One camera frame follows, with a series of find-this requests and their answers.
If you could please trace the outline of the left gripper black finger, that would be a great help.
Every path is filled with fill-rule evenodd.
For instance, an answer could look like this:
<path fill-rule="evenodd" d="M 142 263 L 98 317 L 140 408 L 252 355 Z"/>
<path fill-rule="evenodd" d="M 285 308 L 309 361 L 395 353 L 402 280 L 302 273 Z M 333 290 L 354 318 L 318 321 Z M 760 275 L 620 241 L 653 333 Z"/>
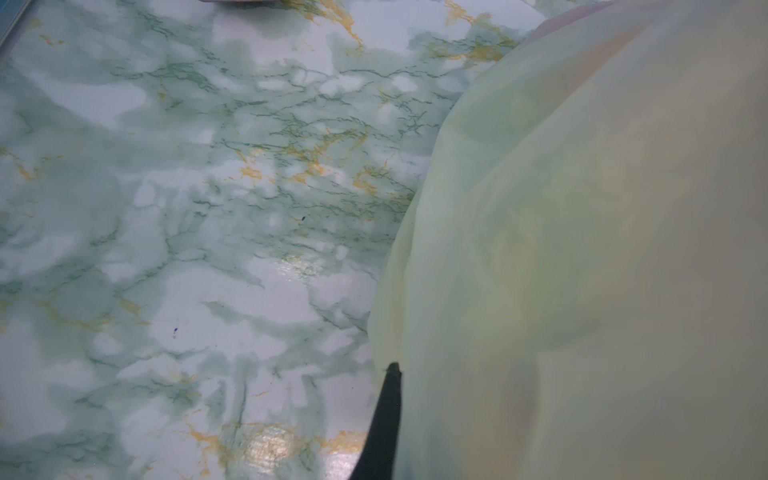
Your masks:
<path fill-rule="evenodd" d="M 392 362 L 386 370 L 368 435 L 349 479 L 391 480 L 402 411 L 402 373 Z"/>

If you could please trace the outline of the translucent yellowish plastic bag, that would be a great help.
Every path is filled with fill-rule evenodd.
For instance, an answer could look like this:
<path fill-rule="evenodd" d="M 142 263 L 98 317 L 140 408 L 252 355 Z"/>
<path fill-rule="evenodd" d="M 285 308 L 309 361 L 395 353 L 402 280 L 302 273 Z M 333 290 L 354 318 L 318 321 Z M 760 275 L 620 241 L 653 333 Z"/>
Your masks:
<path fill-rule="evenodd" d="M 767 5 L 544 21 L 445 119 L 369 319 L 398 479 L 767 475 Z"/>

